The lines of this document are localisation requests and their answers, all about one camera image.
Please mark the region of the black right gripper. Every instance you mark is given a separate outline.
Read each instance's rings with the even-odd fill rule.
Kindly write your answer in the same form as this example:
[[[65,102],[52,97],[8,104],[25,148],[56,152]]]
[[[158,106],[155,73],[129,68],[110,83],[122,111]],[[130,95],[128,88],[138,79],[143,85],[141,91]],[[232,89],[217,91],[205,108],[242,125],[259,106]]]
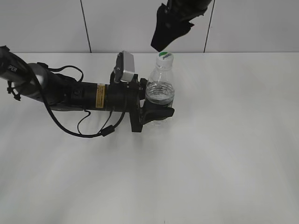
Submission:
[[[155,32],[151,47],[163,51],[176,39],[186,35],[194,26],[189,21],[202,16],[212,0],[169,0],[157,10]]]

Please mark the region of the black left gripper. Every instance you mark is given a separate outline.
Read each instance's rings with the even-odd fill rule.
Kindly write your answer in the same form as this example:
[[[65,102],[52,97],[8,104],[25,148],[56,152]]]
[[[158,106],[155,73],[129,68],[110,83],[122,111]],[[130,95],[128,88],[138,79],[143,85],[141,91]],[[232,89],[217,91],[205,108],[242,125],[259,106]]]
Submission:
[[[175,109],[168,104],[155,104],[145,100],[141,108],[140,101],[145,99],[147,79],[139,79],[135,74],[130,82],[116,83],[114,78],[115,74],[111,74],[110,84],[106,88],[106,110],[121,112],[119,120],[113,125],[114,128],[122,122],[126,113],[129,114],[133,133],[140,133],[143,125],[147,123],[173,116]]]

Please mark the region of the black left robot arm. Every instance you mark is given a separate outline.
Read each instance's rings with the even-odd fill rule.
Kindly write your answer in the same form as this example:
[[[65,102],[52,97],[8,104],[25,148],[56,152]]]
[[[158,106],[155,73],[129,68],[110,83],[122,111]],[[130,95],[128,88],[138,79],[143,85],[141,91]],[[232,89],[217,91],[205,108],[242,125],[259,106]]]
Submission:
[[[16,100],[26,96],[42,102],[53,118],[55,111],[107,111],[130,116],[132,132],[145,124],[173,116],[168,104],[155,104],[146,97],[148,81],[135,73],[134,57],[122,51],[108,84],[97,84],[65,76],[61,68],[45,63],[26,63],[6,46],[0,48],[0,77],[7,81],[7,92]]]

